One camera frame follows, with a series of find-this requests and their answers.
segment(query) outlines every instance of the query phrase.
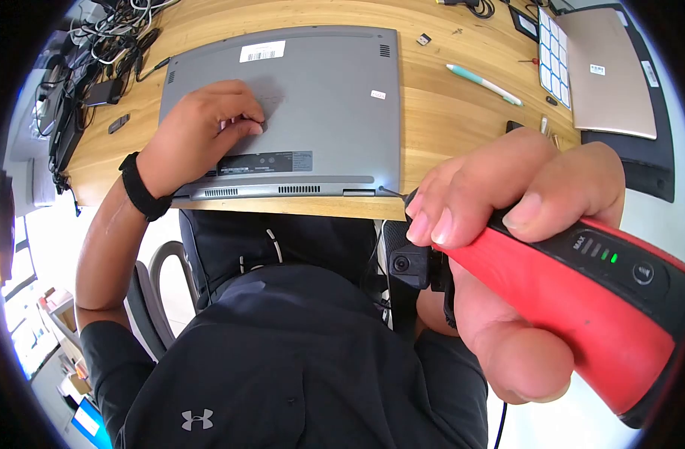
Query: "red electric screwdriver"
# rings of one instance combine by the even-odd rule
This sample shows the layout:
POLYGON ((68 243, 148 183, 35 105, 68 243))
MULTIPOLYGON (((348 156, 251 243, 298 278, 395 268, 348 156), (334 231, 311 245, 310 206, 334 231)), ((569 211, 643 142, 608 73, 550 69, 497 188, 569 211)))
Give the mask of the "red electric screwdriver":
MULTIPOLYGON (((405 206, 417 190, 403 197, 405 206)), ((685 329, 685 264, 659 248, 581 219, 528 244, 494 211, 468 246, 438 251, 537 328, 561 337, 575 370, 628 426, 640 428, 685 329)))

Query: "black shirt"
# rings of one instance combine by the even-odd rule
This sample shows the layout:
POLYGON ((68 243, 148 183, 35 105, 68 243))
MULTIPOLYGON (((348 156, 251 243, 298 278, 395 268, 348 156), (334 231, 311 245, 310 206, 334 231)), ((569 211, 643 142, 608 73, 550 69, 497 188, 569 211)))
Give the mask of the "black shirt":
POLYGON ((413 346, 325 269, 238 277, 157 365, 114 322, 81 341, 116 448, 487 447, 487 382, 462 341, 413 346))

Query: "teal pen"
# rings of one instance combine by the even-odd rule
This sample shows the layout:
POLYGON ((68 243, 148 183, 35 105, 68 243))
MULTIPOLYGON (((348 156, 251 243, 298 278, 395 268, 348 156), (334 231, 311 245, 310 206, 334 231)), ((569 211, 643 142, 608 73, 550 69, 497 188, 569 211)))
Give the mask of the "teal pen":
POLYGON ((490 89, 492 92, 495 92, 496 94, 500 94, 502 96, 502 99, 505 101, 508 101, 512 104, 516 104, 517 106, 524 106, 524 103, 522 101, 515 97, 514 95, 510 94, 506 90, 502 89, 500 86, 490 83, 489 81, 485 80, 483 77, 479 75, 474 75, 472 72, 469 70, 459 67, 458 65, 454 64, 447 64, 447 68, 450 69, 452 73, 454 73, 457 76, 461 76, 464 78, 467 78, 468 80, 484 85, 486 88, 490 89))

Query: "office chair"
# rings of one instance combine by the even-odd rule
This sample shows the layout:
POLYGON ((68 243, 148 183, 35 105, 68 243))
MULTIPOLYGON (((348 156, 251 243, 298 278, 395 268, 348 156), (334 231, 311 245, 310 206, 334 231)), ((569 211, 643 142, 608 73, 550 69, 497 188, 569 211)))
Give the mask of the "office chair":
POLYGON ((198 292, 193 281, 193 272, 186 259, 183 244, 179 241, 166 242, 157 249, 150 260, 150 272, 141 261, 135 262, 126 300, 133 335, 156 360, 160 360, 175 341, 160 296, 160 268, 169 256, 176 256, 183 266, 193 309, 198 314, 199 310, 195 307, 198 292))

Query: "window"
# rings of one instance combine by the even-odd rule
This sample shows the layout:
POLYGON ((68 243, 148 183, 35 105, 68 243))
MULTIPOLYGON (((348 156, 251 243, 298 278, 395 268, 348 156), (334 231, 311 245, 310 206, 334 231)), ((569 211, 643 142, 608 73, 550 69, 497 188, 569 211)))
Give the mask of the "window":
POLYGON ((33 267, 31 248, 25 217, 15 220, 15 253, 13 279, 7 281, 0 292, 6 299, 6 323, 18 361, 30 379, 41 364, 58 346, 58 340, 42 319, 45 313, 38 304, 41 289, 33 267))
POLYGON ((33 268, 31 246, 28 243, 28 230, 25 228, 25 217, 15 219, 15 253, 13 254, 13 279, 6 281, 0 293, 9 301, 33 281, 37 280, 36 269, 33 268))

